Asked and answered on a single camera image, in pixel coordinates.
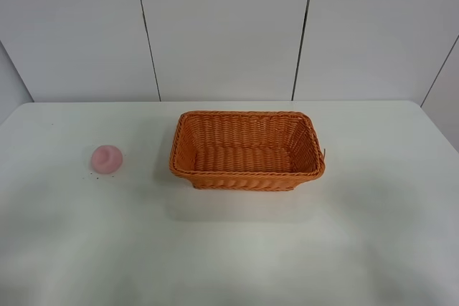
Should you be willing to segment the pink peach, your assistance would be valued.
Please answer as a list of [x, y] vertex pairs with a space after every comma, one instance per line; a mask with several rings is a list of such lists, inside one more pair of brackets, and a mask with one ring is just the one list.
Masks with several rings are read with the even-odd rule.
[[123, 154], [114, 145], [102, 145], [91, 156], [90, 165], [96, 173], [115, 173], [123, 163]]

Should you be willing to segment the orange woven basket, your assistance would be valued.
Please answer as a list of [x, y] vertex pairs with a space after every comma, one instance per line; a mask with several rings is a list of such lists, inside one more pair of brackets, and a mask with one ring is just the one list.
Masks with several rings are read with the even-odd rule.
[[200, 110], [180, 116], [169, 168], [197, 189], [291, 191], [326, 164], [303, 113]]

